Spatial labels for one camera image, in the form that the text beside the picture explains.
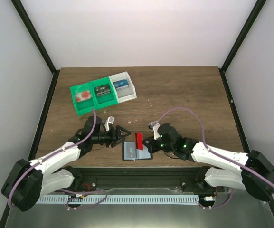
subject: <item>robotic arm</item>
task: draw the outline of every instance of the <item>robotic arm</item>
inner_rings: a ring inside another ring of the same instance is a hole
[[[19,177],[37,163],[39,165],[34,167],[14,190],[11,201],[21,211],[30,209],[39,197],[50,192],[69,187],[77,189],[81,184],[81,175],[71,167],[62,167],[86,155],[92,150],[94,144],[115,147],[131,134],[130,131],[125,130],[121,126],[114,128],[114,117],[112,116],[107,119],[105,124],[103,124],[101,118],[96,117],[96,124],[91,136],[79,145],[76,145],[76,143],[82,141],[91,132],[94,118],[94,116],[90,116],[85,122],[84,128],[79,129],[72,138],[57,150],[31,161],[24,159],[17,161],[4,183],[1,193],[8,198]],[[50,155],[59,150],[63,151],[50,157]]]
[[[203,142],[191,138],[184,138],[169,123],[160,125],[158,122],[151,122],[149,128],[154,136],[142,141],[150,153],[159,150],[173,152],[179,159],[191,162],[200,162],[218,167],[202,167],[197,175],[197,185],[202,189],[208,186],[224,186],[246,190],[258,200],[269,201],[274,188],[268,185],[254,174],[241,169],[240,166],[226,161],[213,153],[223,155],[237,163],[255,170],[258,174],[274,184],[274,166],[258,151],[251,153],[237,153],[208,146]]]

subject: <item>white wall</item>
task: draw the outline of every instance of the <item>white wall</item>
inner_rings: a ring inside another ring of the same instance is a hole
[[[274,165],[274,0],[266,2],[227,79],[250,148]]]
[[[221,66],[256,0],[22,0],[56,68]]]
[[[10,0],[0,0],[0,190],[27,158],[51,73]],[[0,219],[6,206],[0,193]]]

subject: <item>white grille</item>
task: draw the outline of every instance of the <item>white grille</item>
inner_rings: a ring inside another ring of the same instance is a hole
[[[37,204],[66,204],[68,195],[46,195]],[[105,195],[89,195],[83,199],[73,199],[69,204],[94,204],[102,200]],[[176,204],[198,205],[198,195],[108,195],[101,204]]]

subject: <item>open box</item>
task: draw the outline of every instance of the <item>open box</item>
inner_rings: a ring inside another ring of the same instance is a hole
[[[114,84],[123,80],[126,86],[116,88]],[[96,88],[104,87],[105,85],[109,86],[110,92],[97,95]],[[135,87],[127,72],[70,87],[70,92],[78,115],[89,113],[92,109],[98,110],[137,98]],[[91,97],[82,101],[77,100],[77,94],[84,92],[90,93]]]

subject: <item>brown wood surface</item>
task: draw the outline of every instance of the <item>brown wood surface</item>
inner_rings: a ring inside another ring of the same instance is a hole
[[[94,79],[127,71],[134,83],[137,99],[97,111],[106,120],[115,117],[115,124],[132,132],[127,141],[134,141],[134,133],[151,136],[147,125],[167,110],[182,106],[193,110],[205,126],[209,145],[225,150],[243,152],[237,128],[216,66],[179,67],[107,67],[62,68],[52,97],[37,157],[62,146],[84,126],[90,114],[78,116],[75,112],[70,87]],[[177,131],[201,140],[200,125],[190,113],[177,110],[161,123],[169,122]],[[189,161],[173,160],[162,152],[152,160],[122,161],[122,146],[89,152],[72,162],[73,166],[87,167],[144,167],[144,166],[197,166]]]

